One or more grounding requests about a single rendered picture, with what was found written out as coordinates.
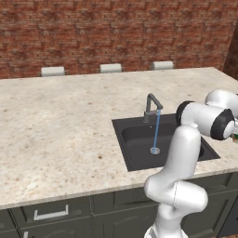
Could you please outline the black sink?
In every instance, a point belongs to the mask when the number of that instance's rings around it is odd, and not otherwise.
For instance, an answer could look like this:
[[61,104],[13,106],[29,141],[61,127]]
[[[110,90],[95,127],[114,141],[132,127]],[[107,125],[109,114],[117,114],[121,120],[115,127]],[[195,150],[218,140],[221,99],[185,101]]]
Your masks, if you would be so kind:
[[159,154],[152,154],[156,116],[144,123],[142,117],[112,120],[114,131],[124,156],[127,171],[138,171],[165,165],[169,146],[177,128],[174,113],[162,114],[158,128],[156,147]]

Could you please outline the blue water stream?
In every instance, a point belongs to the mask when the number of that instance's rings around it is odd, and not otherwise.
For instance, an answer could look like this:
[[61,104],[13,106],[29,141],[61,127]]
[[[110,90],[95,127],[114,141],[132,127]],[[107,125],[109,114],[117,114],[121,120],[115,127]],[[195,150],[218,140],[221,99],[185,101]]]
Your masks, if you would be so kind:
[[156,147],[157,138],[158,138],[158,128],[160,123],[160,110],[157,111],[157,119],[156,119],[156,126],[155,126],[155,133],[154,133],[154,142],[152,147],[152,154],[159,154],[160,150]]

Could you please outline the white stool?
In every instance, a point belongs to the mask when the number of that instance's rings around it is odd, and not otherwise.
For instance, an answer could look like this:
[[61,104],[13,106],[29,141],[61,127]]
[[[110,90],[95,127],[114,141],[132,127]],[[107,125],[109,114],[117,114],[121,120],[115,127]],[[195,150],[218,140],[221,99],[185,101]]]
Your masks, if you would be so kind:
[[172,70],[174,63],[172,61],[154,61],[151,69],[153,71]]
[[40,75],[43,77],[48,76],[63,76],[65,74],[65,68],[63,66],[57,67],[42,67]]
[[99,71],[101,73],[121,73],[123,67],[120,63],[100,64]]

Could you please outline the dark green false drawer front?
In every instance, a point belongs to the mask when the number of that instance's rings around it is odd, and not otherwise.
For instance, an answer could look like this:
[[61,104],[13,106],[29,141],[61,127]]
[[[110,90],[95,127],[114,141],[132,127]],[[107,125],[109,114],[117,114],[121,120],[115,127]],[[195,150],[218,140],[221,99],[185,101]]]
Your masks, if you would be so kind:
[[203,178],[191,179],[191,182],[203,187],[208,193],[228,191],[233,188],[233,181],[236,179],[235,173],[221,174]]
[[104,214],[135,207],[154,205],[144,193],[143,188],[106,192],[92,196],[95,214]]

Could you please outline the dark green cupboard door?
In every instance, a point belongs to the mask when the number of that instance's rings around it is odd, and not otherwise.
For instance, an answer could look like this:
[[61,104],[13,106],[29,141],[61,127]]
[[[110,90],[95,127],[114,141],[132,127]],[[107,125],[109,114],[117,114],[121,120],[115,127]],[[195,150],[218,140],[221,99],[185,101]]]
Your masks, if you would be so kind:
[[205,210],[186,216],[181,228],[189,238],[217,237],[237,196],[238,191],[209,194]]
[[154,223],[157,205],[96,215],[95,238],[144,238]]

